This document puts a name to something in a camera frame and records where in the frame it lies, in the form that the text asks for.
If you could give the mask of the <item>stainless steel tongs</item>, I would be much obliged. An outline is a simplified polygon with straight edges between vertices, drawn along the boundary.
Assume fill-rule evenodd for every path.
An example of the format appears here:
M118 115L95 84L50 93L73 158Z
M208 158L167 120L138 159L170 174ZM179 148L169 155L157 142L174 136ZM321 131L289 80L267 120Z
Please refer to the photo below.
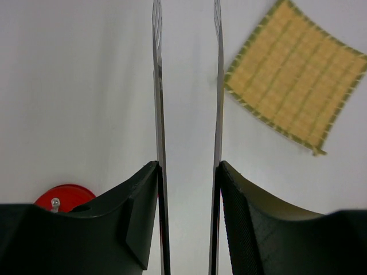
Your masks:
M154 1L162 274L216 274L219 1Z

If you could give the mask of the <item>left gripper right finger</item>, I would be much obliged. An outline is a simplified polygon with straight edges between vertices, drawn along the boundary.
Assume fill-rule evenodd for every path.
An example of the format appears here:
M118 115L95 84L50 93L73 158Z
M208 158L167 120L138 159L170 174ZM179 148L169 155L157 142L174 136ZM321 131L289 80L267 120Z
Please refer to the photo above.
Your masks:
M233 274L365 274L366 211L290 204L228 162L219 182Z

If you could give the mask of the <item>red round container lid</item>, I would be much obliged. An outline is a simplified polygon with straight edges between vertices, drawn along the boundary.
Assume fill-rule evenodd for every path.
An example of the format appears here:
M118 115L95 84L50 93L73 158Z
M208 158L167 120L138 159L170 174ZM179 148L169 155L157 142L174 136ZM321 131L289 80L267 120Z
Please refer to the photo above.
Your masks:
M67 213L96 198L89 189L78 184L61 184L43 193L35 205L53 213Z

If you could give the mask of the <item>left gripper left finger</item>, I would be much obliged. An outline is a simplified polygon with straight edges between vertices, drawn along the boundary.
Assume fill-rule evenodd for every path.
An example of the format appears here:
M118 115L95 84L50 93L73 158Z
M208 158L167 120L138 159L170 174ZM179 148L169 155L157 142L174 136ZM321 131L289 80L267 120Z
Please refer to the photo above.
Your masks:
M68 213L1 205L2 274L142 274L157 205L158 163Z

